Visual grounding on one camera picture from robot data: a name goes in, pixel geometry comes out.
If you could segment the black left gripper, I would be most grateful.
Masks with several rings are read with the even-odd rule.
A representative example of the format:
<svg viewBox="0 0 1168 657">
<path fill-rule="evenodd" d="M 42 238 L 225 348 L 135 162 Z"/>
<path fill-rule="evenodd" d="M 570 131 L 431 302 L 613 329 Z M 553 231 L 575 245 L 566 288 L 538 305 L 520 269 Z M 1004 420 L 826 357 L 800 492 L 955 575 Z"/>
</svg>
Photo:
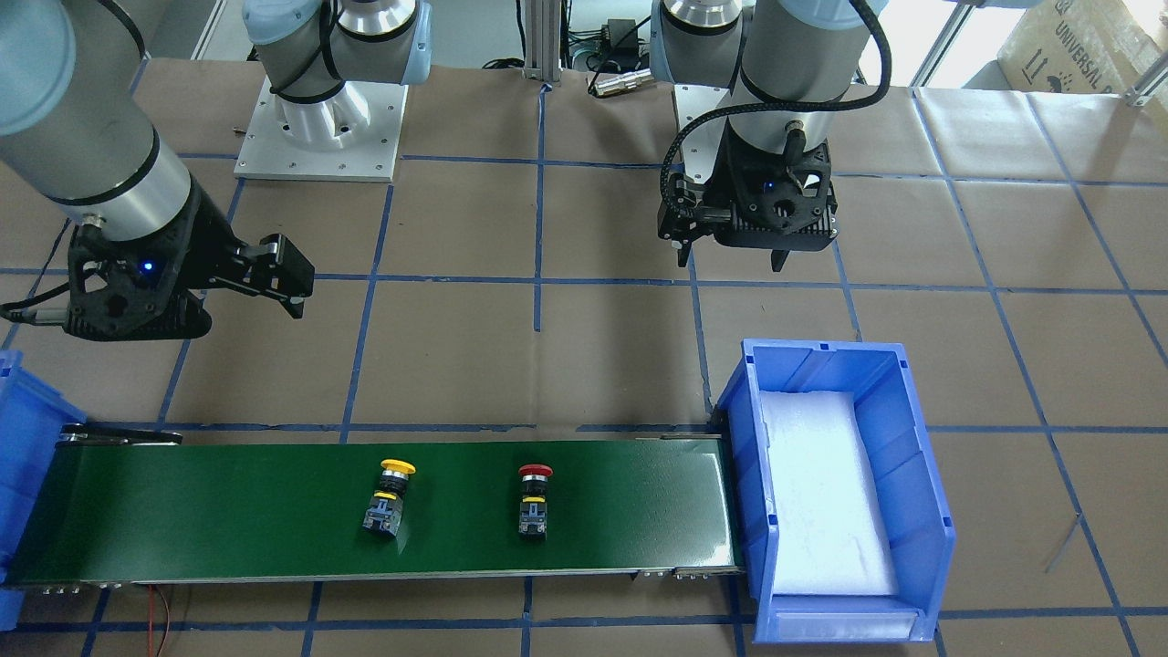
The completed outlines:
<svg viewBox="0 0 1168 657">
<path fill-rule="evenodd" d="M 658 236 L 675 242 L 677 267 L 689 267 L 693 242 L 705 236 L 726 248 L 771 251 L 772 274 L 781 274 L 791 251 L 830 245 L 837 201 L 829 145 L 809 147 L 795 129 L 786 146 L 790 154 L 767 152 L 725 126 L 709 182 L 667 177 L 669 200 L 658 212 Z"/>
</svg>

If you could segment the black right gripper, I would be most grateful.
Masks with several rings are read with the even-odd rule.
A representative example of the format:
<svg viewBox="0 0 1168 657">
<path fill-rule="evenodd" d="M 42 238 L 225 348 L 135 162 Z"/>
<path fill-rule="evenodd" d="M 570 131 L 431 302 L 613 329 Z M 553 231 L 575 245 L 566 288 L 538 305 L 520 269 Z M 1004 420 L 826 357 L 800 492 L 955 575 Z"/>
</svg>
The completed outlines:
<svg viewBox="0 0 1168 657">
<path fill-rule="evenodd" d="M 195 295 L 201 288 L 266 297 L 303 318 L 317 267 L 283 234 L 257 248 L 257 281 L 246 281 L 246 242 L 201 187 L 192 188 L 169 224 L 142 238 L 113 241 L 84 224 L 69 245 L 64 332 L 99 343 L 196 339 L 213 326 Z"/>
</svg>

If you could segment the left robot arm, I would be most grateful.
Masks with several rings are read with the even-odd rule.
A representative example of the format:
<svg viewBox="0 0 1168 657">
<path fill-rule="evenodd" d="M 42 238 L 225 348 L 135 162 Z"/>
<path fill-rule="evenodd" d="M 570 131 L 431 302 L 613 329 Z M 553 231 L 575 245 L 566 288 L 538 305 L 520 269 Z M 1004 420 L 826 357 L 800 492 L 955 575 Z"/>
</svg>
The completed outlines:
<svg viewBox="0 0 1168 657">
<path fill-rule="evenodd" d="M 829 127 L 871 108 L 892 82 L 881 1 L 658 1 L 651 72 L 676 90 L 721 89 L 697 113 L 677 104 L 659 171 L 658 236 L 688 267 L 705 237 L 764 250 L 780 271 L 794 251 L 836 238 Z"/>
</svg>

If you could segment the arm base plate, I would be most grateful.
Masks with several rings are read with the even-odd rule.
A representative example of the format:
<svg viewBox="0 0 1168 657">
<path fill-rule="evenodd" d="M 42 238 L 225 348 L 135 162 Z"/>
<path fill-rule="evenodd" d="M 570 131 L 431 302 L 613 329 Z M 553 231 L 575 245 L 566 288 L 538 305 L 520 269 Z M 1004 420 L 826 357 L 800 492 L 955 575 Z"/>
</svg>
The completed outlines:
<svg viewBox="0 0 1168 657">
<path fill-rule="evenodd" d="M 682 130 L 705 112 L 722 108 L 729 90 L 717 87 L 674 87 L 677 129 Z M 708 184 L 725 130 L 725 118 L 705 122 L 684 138 L 679 158 L 683 161 L 684 178 L 693 184 Z"/>
<path fill-rule="evenodd" d="M 251 180 L 391 184 L 409 87 L 353 82 L 297 104 L 263 84 L 235 174 Z"/>
</svg>

